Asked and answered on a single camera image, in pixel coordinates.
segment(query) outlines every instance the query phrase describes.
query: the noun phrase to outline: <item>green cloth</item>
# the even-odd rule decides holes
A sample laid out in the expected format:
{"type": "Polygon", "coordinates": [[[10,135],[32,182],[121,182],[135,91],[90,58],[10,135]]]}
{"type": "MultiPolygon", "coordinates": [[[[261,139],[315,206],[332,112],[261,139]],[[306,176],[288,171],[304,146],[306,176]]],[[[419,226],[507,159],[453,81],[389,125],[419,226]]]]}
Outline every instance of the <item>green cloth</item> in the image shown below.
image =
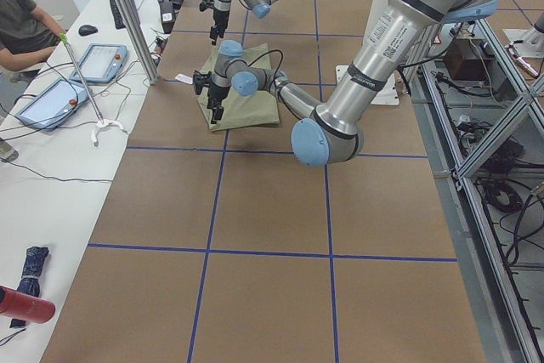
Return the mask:
{"type": "MultiPolygon", "coordinates": [[[[260,55],[269,51],[268,44],[262,44],[256,48],[244,50],[243,59],[247,62],[254,61],[260,55]]],[[[212,48],[212,55],[207,59],[201,72],[213,71],[215,61],[218,57],[218,48],[212,48]]],[[[270,69],[270,58],[268,55],[257,61],[254,65],[257,68],[270,69]]],[[[264,124],[280,123],[278,114],[278,105],[275,98],[267,91],[257,91],[250,97],[240,96],[233,88],[229,91],[229,96],[223,100],[223,119],[218,123],[210,123],[212,111],[206,108],[207,88],[204,88],[198,98],[198,104],[206,118],[208,126],[212,131],[221,131],[225,129],[251,127],[264,124]]]]}
{"type": "Polygon", "coordinates": [[[33,0],[0,0],[0,50],[12,54],[30,53],[55,45],[59,39],[31,11],[33,0]]]}

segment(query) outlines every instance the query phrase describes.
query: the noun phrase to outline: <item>person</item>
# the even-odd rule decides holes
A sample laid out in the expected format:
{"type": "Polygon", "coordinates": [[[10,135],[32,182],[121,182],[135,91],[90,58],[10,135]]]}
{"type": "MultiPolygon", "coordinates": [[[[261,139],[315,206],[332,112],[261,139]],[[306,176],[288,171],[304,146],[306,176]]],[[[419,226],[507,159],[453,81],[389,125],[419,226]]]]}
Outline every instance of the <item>person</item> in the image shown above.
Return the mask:
{"type": "Polygon", "coordinates": [[[49,58],[65,30],[33,0],[0,0],[0,65],[22,71],[49,58]]]}

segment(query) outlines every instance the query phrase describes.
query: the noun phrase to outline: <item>white mounting plate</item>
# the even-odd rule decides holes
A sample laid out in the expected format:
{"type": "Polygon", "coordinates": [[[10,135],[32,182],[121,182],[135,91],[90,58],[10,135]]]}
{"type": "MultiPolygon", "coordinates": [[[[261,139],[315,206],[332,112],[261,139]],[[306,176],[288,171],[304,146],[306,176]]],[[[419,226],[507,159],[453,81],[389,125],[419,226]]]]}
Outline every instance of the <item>white mounting plate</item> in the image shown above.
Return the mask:
{"type": "MultiPolygon", "coordinates": [[[[347,65],[337,65],[337,83],[343,77],[344,73],[348,69],[347,65]]],[[[383,90],[377,93],[377,96],[372,100],[373,105],[398,105],[399,96],[397,95],[397,89],[394,86],[395,79],[392,75],[389,77],[387,84],[383,87],[383,90]]]]}
{"type": "MultiPolygon", "coordinates": [[[[519,40],[527,31],[527,29],[502,29],[504,34],[507,35],[508,40],[513,42],[519,40]]],[[[520,57],[525,57],[527,59],[541,59],[544,57],[544,53],[539,51],[534,51],[531,48],[528,48],[523,43],[515,44],[514,46],[520,57]]]]}

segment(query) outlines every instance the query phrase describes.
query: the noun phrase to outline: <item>floor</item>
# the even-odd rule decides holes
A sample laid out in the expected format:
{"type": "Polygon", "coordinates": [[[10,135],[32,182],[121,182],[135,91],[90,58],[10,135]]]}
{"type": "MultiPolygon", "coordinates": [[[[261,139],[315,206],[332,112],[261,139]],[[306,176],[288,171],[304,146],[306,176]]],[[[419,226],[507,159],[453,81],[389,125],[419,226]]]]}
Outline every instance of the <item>floor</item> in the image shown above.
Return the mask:
{"type": "MultiPolygon", "coordinates": [[[[296,161],[283,106],[279,127],[211,133],[171,80],[210,53],[199,2],[185,1],[42,362],[485,361],[410,100],[372,106],[362,153],[327,167],[296,161]]],[[[225,38],[280,48],[325,100],[370,6],[282,0],[258,21],[235,3],[225,38]]]]}

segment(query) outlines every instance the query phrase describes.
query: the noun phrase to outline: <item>computer mouse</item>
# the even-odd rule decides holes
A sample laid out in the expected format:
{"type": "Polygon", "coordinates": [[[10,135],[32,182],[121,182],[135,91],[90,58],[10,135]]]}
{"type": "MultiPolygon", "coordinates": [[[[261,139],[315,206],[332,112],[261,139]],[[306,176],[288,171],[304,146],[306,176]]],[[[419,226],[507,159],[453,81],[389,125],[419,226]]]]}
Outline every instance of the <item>computer mouse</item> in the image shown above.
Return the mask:
{"type": "Polygon", "coordinates": [[[91,25],[83,25],[79,28],[79,31],[77,31],[79,33],[80,36],[88,36],[89,34],[94,34],[98,31],[99,29],[97,29],[96,27],[94,26],[91,26],[91,25]]]}

